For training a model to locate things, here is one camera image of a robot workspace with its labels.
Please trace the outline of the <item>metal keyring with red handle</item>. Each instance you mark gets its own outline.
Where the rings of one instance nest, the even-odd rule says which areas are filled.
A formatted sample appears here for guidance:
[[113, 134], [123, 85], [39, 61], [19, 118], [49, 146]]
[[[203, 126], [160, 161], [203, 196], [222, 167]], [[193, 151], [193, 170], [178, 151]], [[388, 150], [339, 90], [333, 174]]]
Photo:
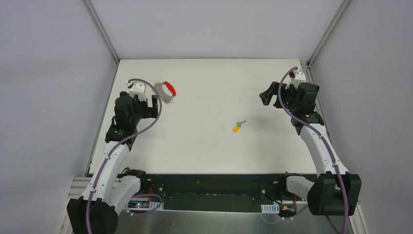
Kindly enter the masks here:
[[176, 97], [175, 88], [167, 81], [158, 82], [154, 84], [155, 90], [158, 92], [159, 97], [165, 104], [170, 104]]

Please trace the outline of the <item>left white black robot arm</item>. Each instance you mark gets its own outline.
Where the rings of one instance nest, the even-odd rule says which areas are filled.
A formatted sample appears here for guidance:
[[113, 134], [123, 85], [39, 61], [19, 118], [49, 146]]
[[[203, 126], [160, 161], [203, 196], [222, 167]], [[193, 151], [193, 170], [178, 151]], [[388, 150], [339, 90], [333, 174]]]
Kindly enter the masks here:
[[67, 214], [75, 234], [113, 234], [119, 214], [130, 198], [143, 197], [149, 185], [137, 175], [127, 175], [125, 181], [115, 185], [118, 172], [128, 157], [136, 137], [151, 128], [138, 131], [140, 120], [152, 118], [157, 121], [162, 110], [162, 101], [151, 96], [148, 105], [143, 94], [131, 95], [122, 91], [115, 100], [114, 116], [106, 132], [104, 151], [89, 184], [79, 198], [71, 198]]

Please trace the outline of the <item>key with yellow tag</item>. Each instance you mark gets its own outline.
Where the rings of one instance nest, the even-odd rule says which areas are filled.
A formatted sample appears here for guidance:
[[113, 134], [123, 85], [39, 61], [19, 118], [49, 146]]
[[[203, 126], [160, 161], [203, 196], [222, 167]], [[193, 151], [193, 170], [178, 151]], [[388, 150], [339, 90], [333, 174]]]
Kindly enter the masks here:
[[236, 122], [235, 127], [232, 129], [232, 132], [237, 133], [241, 129], [242, 124], [245, 123], [245, 122], [246, 122], [246, 120]]

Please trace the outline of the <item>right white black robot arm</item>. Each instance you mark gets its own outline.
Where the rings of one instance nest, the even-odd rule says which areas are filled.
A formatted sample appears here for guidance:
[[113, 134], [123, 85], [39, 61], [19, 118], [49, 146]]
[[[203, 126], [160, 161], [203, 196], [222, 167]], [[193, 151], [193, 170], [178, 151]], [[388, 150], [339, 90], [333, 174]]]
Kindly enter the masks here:
[[274, 107], [284, 109], [304, 141], [316, 168], [317, 179], [312, 182], [297, 173], [283, 174], [275, 187], [276, 200], [288, 200], [296, 195], [307, 201], [313, 215], [352, 216], [361, 190], [361, 178], [351, 174], [341, 163], [327, 137], [325, 123], [316, 112], [319, 86], [302, 82], [298, 85], [272, 82], [260, 93], [265, 106], [273, 96]]

